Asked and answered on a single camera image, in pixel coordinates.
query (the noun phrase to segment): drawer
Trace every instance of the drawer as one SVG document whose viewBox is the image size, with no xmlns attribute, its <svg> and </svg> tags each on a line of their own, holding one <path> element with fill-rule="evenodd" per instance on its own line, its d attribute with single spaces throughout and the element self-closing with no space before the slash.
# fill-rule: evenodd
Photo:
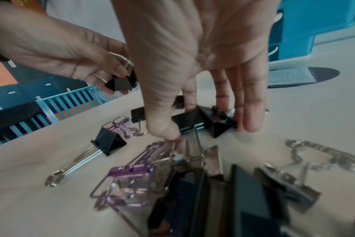
<svg viewBox="0 0 355 237">
<path fill-rule="evenodd" d="M 0 87 L 0 109 L 8 109 L 32 101 L 19 85 Z"/>
<path fill-rule="evenodd" d="M 34 82 L 43 78 L 50 78 L 49 73 L 41 72 L 17 63 L 4 62 L 3 65 L 20 84 Z"/>
<path fill-rule="evenodd" d="M 75 80 L 72 78 L 67 78 L 67 77 L 52 75 L 52 79 L 55 82 L 55 84 L 58 86 L 61 93 L 74 91 L 88 86 L 86 82 Z"/>
<path fill-rule="evenodd" d="M 283 0 L 269 44 L 315 36 L 355 25 L 355 0 Z"/>
<path fill-rule="evenodd" d="M 310 55 L 314 44 L 314 38 L 314 36 L 311 36 L 275 45 L 269 45 L 269 62 Z"/>
<path fill-rule="evenodd" d="M 21 86 L 33 100 L 44 99 L 61 93 L 51 78 L 36 80 Z"/>
</svg>

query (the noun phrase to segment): pile of binder clips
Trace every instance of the pile of binder clips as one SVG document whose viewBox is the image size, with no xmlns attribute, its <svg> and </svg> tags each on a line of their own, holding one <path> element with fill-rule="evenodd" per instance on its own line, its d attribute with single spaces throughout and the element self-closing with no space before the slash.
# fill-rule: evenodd
<svg viewBox="0 0 355 237">
<path fill-rule="evenodd" d="M 174 107 L 184 108 L 181 96 Z M 237 165 L 232 165 L 229 179 L 224 177 L 218 146 L 204 148 L 199 139 L 199 130 L 206 129 L 213 138 L 236 127 L 229 115 L 220 111 L 197 106 L 197 109 L 172 117 L 182 134 L 188 138 L 175 142 L 154 142 L 125 166 L 114 167 L 91 192 L 96 199 L 94 208 L 114 209 L 139 236 L 207 236 L 208 210 L 212 184 L 223 185 L 221 212 L 216 217 L 217 236 L 288 237 L 308 236 L 290 225 L 287 200 L 304 208 L 311 207 L 320 193 L 305 184 L 309 170 L 330 170 L 334 167 L 355 172 L 355 156 L 308 141 L 288 140 L 292 148 L 293 162 L 284 167 L 266 163 L 256 168 L 254 176 Z M 146 135 L 141 131 L 145 119 L 144 108 L 131 111 L 132 118 L 119 117 L 101 127 L 93 144 L 71 164 L 51 174 L 45 186 L 54 187 L 62 179 L 103 153 L 110 155 L 127 144 L 125 140 Z M 131 122 L 138 123 L 138 128 Z M 304 166 L 302 181 L 288 172 L 303 164 L 298 149 L 311 147 L 333 155 L 328 163 Z M 148 233 L 144 234 L 122 209 L 137 210 L 149 207 L 145 220 Z"/>
</svg>

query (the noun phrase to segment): fingernail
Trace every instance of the fingernail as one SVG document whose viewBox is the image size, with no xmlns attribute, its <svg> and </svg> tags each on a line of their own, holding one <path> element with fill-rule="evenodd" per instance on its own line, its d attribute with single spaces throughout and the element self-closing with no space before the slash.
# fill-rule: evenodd
<svg viewBox="0 0 355 237">
<path fill-rule="evenodd" d="M 128 75 L 128 71 L 122 65 L 117 66 L 116 72 L 119 77 L 126 77 Z"/>
</svg>

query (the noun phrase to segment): person's left hand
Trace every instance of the person's left hand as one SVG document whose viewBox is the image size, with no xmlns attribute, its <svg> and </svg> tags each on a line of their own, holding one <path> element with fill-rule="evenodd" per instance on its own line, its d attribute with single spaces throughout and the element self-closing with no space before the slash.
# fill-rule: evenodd
<svg viewBox="0 0 355 237">
<path fill-rule="evenodd" d="M 126 44 L 29 9 L 0 2 L 0 54 L 22 65 L 76 78 L 103 90 L 112 75 L 124 77 Z"/>
</svg>

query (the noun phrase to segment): drawer handle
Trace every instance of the drawer handle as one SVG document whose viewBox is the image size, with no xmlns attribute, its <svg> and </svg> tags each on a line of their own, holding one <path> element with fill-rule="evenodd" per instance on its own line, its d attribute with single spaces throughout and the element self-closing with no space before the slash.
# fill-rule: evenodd
<svg viewBox="0 0 355 237">
<path fill-rule="evenodd" d="M 279 49 L 279 46 L 276 46 L 274 50 L 272 50 L 270 53 L 268 53 L 268 55 L 273 55 L 274 53 L 276 53 Z"/>
<path fill-rule="evenodd" d="M 10 66 L 11 66 L 12 68 L 16 68 L 16 65 L 14 64 L 13 61 L 9 60 L 8 63 L 10 64 Z"/>
<path fill-rule="evenodd" d="M 276 14 L 275 18 L 274 18 L 274 23 L 280 21 L 283 18 L 283 13 L 279 12 L 278 14 Z"/>
</svg>

